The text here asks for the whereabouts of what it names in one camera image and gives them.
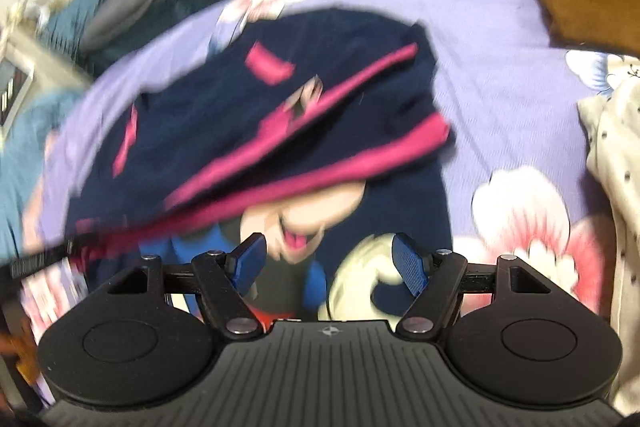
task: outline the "beige polka dot cloth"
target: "beige polka dot cloth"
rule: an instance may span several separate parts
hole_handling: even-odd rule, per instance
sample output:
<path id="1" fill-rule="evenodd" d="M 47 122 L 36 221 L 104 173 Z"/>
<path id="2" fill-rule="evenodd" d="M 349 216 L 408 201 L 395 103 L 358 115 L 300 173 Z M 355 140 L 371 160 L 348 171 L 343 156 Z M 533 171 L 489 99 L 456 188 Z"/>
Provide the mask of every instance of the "beige polka dot cloth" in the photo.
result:
<path id="1" fill-rule="evenodd" d="M 578 111 L 589 137 L 587 168 L 606 191 L 616 225 L 611 326 L 623 360 L 610 400 L 629 414 L 640 410 L 640 78 L 623 80 L 609 100 L 580 100 Z"/>

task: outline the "metal screw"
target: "metal screw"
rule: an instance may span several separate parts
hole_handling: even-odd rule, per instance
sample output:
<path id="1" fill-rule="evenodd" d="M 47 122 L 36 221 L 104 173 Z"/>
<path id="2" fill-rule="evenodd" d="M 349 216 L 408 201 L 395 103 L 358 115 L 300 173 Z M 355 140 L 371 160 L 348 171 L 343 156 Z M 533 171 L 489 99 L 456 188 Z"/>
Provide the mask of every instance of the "metal screw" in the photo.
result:
<path id="1" fill-rule="evenodd" d="M 226 323 L 226 329 L 236 335 L 246 335 L 258 329 L 258 323 L 246 317 L 236 317 Z"/>
<path id="2" fill-rule="evenodd" d="M 402 327 L 410 333 L 426 333 L 433 330 L 433 321 L 425 317 L 409 317 L 402 321 Z"/>

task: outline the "bed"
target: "bed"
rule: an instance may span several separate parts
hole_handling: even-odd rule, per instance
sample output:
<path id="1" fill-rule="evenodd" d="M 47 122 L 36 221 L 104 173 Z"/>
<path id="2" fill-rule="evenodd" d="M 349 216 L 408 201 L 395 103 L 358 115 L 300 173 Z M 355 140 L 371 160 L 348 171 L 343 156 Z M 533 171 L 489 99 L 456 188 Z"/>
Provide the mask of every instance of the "bed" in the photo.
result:
<path id="1" fill-rule="evenodd" d="M 438 61 L 434 99 L 455 135 L 440 157 L 453 250 L 475 263 L 513 253 L 608 317 L 616 233 L 609 201 L 585 167 L 576 103 L 614 87 L 606 85 L 606 74 L 594 79 L 592 55 L 550 46 L 536 0 L 222 0 L 200 10 L 108 68 L 65 121 L 44 169 L 41 240 L 63 238 L 70 198 L 82 191 L 102 140 L 141 92 L 173 84 L 226 49 L 247 23 L 325 7 L 424 25 Z M 179 10 L 179 2 L 172 9 Z M 411 295 L 390 259 L 390 234 L 398 231 L 393 220 L 373 232 L 357 224 L 359 198 L 370 183 L 248 206 L 232 219 L 194 222 L 181 233 L 150 233 L 135 249 L 86 259 L 85 269 L 97 285 L 140 253 L 185 262 L 203 250 L 233 248 L 251 232 L 286 243 L 295 230 L 282 220 L 271 226 L 269 216 L 286 213 L 309 226 L 308 207 L 324 208 L 338 194 L 356 203 L 313 223 L 322 230 L 322 248 L 310 251 L 296 276 L 301 314 L 384 318 L 393 326 Z M 421 226 L 443 226 L 429 221 L 429 196 L 401 196 L 424 206 Z M 383 294 L 394 295 L 395 308 L 379 305 Z M 465 299 L 463 312 L 488 298 Z"/>

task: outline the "blue fabric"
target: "blue fabric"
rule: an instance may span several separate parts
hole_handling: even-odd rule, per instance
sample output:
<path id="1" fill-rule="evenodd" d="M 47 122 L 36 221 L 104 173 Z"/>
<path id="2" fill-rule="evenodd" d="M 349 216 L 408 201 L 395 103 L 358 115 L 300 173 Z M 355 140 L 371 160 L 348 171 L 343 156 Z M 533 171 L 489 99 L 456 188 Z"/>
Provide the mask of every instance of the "blue fabric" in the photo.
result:
<path id="1" fill-rule="evenodd" d="M 0 261 L 22 248 L 22 211 L 42 174 L 49 133 L 58 128 L 82 96 L 76 90 L 46 94 L 18 115 L 0 156 Z"/>
<path id="2" fill-rule="evenodd" d="M 191 259 L 209 250 L 230 252 L 238 245 L 230 243 L 220 230 L 213 226 L 204 237 L 172 237 L 171 245 L 180 263 L 190 263 Z"/>
<path id="3" fill-rule="evenodd" d="M 309 265 L 303 292 L 302 306 L 305 310 L 317 310 L 326 301 L 326 275 L 318 261 Z"/>
<path id="4" fill-rule="evenodd" d="M 46 47 L 75 59 L 84 27 L 95 16 L 102 1 L 72 0 L 49 19 L 38 40 Z"/>

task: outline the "navy blue cloth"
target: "navy blue cloth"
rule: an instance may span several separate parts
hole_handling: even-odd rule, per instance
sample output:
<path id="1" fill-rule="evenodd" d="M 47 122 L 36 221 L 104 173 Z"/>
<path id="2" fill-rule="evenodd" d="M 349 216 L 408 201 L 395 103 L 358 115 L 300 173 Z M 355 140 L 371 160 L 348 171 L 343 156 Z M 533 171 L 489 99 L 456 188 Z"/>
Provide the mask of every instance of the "navy blue cloth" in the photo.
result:
<path id="1" fill-rule="evenodd" d="M 365 150 L 395 142 L 434 113 L 434 57 L 419 25 L 368 12 L 319 10 L 247 26 L 237 41 L 158 93 L 142 94 L 112 128 L 82 193 L 70 202 L 67 228 L 87 220 L 94 229 L 149 223 L 168 198 L 213 160 L 262 143 L 303 121 L 309 96 L 318 104 L 368 66 L 415 49 L 382 68 L 365 85 L 267 156 L 206 184 L 179 204 L 220 200 L 239 190 L 315 172 Z M 292 94 L 302 89 L 302 99 Z M 284 127 L 282 117 L 286 114 Z M 127 130 L 135 128 L 122 171 Z"/>

